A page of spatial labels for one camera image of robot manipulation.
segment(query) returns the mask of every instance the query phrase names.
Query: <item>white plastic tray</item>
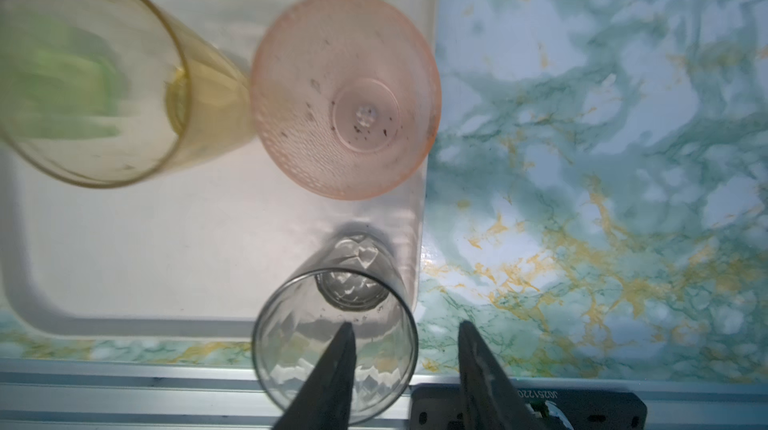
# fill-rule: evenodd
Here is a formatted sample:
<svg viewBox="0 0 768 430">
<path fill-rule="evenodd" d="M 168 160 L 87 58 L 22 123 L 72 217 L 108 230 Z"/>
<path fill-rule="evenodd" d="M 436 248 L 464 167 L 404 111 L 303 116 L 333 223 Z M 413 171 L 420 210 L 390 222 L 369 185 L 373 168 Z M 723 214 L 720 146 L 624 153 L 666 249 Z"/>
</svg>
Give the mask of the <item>white plastic tray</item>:
<svg viewBox="0 0 768 430">
<path fill-rule="evenodd" d="M 152 0 L 248 70 L 298 0 Z M 437 0 L 388 0 L 434 41 Z M 266 298 L 344 228 L 389 241 L 416 301 L 426 164 L 370 201 L 295 185 L 258 141 L 116 190 L 62 184 L 0 151 L 0 263 L 27 324 L 83 338 L 248 339 Z"/>
</svg>

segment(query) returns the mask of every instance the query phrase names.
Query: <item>green object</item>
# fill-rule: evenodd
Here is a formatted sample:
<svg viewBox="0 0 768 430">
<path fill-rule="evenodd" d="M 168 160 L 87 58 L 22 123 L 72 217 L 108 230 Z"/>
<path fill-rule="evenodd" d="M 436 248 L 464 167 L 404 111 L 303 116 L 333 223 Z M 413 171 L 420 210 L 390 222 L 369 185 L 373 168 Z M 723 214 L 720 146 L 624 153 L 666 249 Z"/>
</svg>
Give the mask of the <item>green object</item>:
<svg viewBox="0 0 768 430">
<path fill-rule="evenodd" d="M 14 137 L 111 137 L 127 83 L 101 37 L 56 17 L 15 10 L 0 24 L 2 124 Z"/>
</svg>

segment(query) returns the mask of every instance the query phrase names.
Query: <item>transparent cup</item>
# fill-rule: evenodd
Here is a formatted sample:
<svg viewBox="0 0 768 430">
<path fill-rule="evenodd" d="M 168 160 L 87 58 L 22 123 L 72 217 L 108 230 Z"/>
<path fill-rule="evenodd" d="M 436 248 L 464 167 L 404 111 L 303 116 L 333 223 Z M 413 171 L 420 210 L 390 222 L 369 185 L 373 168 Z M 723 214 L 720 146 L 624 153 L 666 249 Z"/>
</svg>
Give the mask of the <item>transparent cup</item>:
<svg viewBox="0 0 768 430">
<path fill-rule="evenodd" d="M 248 81 L 149 0 L 0 0 L 0 134 L 33 166 L 120 187 L 255 136 Z"/>
<path fill-rule="evenodd" d="M 351 322 L 357 364 L 350 424 L 389 407 L 416 368 L 418 338 L 402 278 L 383 243 L 338 237 L 293 273 L 254 328 L 256 375 L 288 408 L 342 323 Z"/>
<path fill-rule="evenodd" d="M 363 200 L 403 183 L 435 142 L 442 97 L 432 50 L 383 0 L 304 0 L 259 44 L 256 127 L 294 182 Z"/>
</svg>

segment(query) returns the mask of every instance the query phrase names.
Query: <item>yellow glass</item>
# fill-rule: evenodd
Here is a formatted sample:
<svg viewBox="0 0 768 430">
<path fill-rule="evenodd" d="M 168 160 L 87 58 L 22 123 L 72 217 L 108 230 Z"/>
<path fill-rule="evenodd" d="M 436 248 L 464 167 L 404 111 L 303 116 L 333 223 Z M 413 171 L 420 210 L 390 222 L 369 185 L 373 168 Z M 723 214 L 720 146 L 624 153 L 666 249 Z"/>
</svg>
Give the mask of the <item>yellow glass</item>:
<svg viewBox="0 0 768 430">
<path fill-rule="evenodd" d="M 120 187 L 243 145 L 248 94 L 149 0 L 0 0 L 0 133 L 67 183 Z"/>
</svg>

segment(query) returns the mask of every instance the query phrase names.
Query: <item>marble surface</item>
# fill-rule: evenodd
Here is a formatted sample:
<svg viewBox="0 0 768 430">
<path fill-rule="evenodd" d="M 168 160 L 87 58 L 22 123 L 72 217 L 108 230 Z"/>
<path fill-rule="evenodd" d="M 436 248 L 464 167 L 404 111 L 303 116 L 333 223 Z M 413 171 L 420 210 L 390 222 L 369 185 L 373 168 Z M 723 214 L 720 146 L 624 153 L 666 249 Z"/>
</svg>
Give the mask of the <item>marble surface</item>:
<svg viewBox="0 0 768 430">
<path fill-rule="evenodd" d="M 417 372 L 768 381 L 768 0 L 441 0 Z M 247 343 L 0 356 L 250 365 Z"/>
</svg>

